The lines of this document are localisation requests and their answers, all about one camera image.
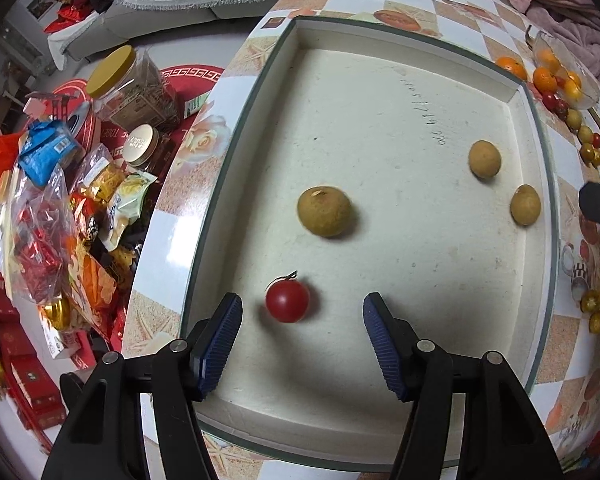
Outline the brown longan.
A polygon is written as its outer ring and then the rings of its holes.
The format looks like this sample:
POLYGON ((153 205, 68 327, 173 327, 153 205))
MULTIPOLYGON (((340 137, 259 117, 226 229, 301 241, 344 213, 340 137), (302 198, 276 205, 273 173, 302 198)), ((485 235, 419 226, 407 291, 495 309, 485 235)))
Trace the brown longan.
POLYGON ((510 200, 509 212, 518 226, 532 226, 540 216, 541 207, 540 196, 535 188, 522 184, 510 200))

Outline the dark red stemmed tomato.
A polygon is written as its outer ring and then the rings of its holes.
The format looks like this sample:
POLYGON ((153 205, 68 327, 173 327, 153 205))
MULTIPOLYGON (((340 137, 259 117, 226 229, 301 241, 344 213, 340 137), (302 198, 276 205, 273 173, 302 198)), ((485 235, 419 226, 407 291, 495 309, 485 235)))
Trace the dark red stemmed tomato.
POLYGON ((298 272, 280 276, 268 285, 264 296, 265 309, 276 321, 295 323, 306 315, 310 306, 310 292, 298 272))

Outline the small brown longan fruit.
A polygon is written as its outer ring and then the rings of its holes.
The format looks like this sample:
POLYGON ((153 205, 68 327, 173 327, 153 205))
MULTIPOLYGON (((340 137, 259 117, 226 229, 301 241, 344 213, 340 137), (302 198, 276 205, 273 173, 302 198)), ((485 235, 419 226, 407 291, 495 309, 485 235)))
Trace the small brown longan fruit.
POLYGON ((297 214, 302 226, 320 237, 343 234, 350 226, 352 211, 349 197, 332 186, 308 188, 297 202, 297 214))

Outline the smaller orange tangerine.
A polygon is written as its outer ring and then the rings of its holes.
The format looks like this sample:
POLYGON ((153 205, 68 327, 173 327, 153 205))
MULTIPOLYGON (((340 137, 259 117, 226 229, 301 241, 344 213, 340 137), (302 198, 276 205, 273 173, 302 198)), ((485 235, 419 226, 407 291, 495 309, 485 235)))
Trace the smaller orange tangerine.
POLYGON ((537 67, 532 74, 532 82, 535 89, 543 96, 554 94, 557 91, 558 84, 555 76, 546 67, 537 67))

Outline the clear glass fruit bowl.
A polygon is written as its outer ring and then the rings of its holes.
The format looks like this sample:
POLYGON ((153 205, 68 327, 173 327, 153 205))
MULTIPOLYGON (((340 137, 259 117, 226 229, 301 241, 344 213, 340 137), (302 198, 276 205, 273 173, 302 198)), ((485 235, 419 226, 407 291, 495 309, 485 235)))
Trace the clear glass fruit bowl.
POLYGON ((588 110, 600 99, 600 89, 586 67, 566 45, 540 30, 534 36, 526 32, 526 43, 536 66, 547 68, 556 79, 557 94, 571 108, 588 110))

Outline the patterned plastic tablecloth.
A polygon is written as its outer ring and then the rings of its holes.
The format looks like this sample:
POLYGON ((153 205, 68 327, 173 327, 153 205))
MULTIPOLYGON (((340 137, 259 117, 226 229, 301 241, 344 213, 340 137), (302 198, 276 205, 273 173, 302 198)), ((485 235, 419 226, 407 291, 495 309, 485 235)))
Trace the patterned plastic tablecloth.
POLYGON ((242 327, 197 408, 222 479, 377 478, 408 406, 362 318, 379 292, 449 352, 503 352, 562 466, 600 460, 600 181, 552 114, 526 20, 494 0, 278 0, 184 136, 126 356, 227 292, 242 327))

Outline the large orange tangerine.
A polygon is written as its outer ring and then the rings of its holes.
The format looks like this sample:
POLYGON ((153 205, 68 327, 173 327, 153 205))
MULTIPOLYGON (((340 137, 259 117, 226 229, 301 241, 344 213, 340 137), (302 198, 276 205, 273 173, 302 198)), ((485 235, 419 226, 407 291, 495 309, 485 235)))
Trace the large orange tangerine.
POLYGON ((527 71, 524 66, 519 63, 516 58, 510 58, 509 56, 501 56, 495 61, 497 66, 500 66, 503 70, 507 70, 509 73, 515 75, 522 81, 528 80, 527 71))

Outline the white shallow tray box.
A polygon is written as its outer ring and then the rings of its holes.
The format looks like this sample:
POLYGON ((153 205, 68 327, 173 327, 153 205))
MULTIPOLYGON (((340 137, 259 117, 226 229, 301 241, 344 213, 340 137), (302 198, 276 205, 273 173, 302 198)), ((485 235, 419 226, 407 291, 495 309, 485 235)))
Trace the white shallow tray box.
POLYGON ((389 466, 410 409, 386 386, 363 323, 379 292, 390 311, 451 353, 501 352, 532 385, 553 307, 554 176, 527 86, 445 42, 372 23, 297 18, 234 121, 194 260, 187 318, 228 292, 244 316, 199 419, 277 456, 335 467, 389 466), (468 153, 501 153, 488 180, 468 153), (542 203, 518 226, 522 184, 542 203), (339 188, 343 234, 302 226, 300 195, 339 188), (311 300, 295 323, 265 309, 266 288, 298 272, 311 300))

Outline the gold-lid glass jar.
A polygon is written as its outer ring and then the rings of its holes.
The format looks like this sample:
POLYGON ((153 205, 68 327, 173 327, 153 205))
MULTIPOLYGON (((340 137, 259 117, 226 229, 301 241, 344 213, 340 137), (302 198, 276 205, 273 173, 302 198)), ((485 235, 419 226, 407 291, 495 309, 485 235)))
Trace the gold-lid glass jar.
POLYGON ((175 152, 176 144, 170 136, 163 136, 152 125, 143 124, 129 133, 123 144, 122 158, 133 169, 163 180, 175 152))

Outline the blue snack packet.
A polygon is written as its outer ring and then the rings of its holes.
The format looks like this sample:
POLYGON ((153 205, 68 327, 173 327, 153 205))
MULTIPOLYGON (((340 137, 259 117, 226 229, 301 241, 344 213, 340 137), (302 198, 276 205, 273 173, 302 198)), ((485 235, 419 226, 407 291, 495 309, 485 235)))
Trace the blue snack packet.
POLYGON ((45 188, 55 168, 67 169, 85 155, 64 120, 35 120, 28 125, 18 166, 38 188, 45 188))

